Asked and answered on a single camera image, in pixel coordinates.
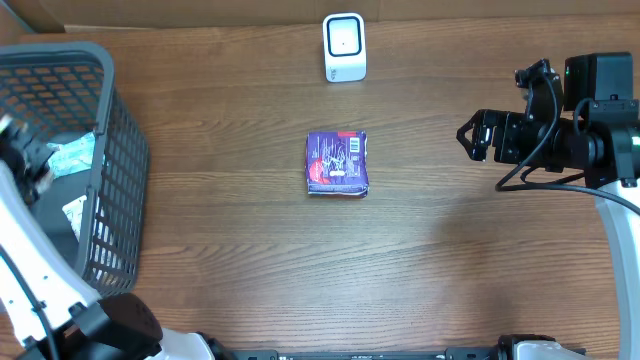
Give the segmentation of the teal wipes packet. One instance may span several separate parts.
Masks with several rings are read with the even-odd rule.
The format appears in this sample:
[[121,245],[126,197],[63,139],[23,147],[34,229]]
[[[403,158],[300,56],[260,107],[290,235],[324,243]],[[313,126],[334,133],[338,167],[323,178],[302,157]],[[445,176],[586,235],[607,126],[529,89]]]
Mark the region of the teal wipes packet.
[[87,133],[66,144],[48,143],[53,151],[48,166],[55,178],[73,175],[92,168],[95,136]]

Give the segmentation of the white tube gold cap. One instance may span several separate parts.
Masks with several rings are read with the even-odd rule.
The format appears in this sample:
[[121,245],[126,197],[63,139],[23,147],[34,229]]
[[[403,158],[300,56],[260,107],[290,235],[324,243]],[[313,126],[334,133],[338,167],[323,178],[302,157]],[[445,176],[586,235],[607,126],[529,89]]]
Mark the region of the white tube gold cap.
[[62,211],[66,216],[77,241],[80,240],[82,216],[86,200],[87,196],[82,195],[62,207]]

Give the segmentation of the purple pad package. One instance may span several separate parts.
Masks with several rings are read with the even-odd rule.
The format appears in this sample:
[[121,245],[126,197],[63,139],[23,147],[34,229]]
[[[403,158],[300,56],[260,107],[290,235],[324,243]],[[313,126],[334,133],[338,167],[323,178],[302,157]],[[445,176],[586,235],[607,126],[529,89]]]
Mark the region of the purple pad package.
[[366,197],[367,140],[365,131],[310,132],[305,160],[308,194]]

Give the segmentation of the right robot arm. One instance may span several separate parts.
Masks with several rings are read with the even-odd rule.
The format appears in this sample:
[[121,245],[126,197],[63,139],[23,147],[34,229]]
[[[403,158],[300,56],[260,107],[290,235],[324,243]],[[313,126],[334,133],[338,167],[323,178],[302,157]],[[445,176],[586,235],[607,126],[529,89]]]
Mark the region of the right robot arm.
[[540,59],[514,73],[523,112],[478,110],[456,133],[470,159],[494,152],[512,170],[498,192],[567,191],[595,199],[618,303],[618,356],[639,356],[639,101],[628,52]]

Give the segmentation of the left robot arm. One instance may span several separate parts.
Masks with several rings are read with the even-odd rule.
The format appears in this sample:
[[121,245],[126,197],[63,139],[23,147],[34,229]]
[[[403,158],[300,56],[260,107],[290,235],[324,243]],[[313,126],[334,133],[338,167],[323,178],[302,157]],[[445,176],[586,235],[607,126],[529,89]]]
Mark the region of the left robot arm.
[[200,333],[162,327],[134,294],[104,298],[62,258],[27,204],[52,150],[1,118],[1,301],[24,359],[230,359]]

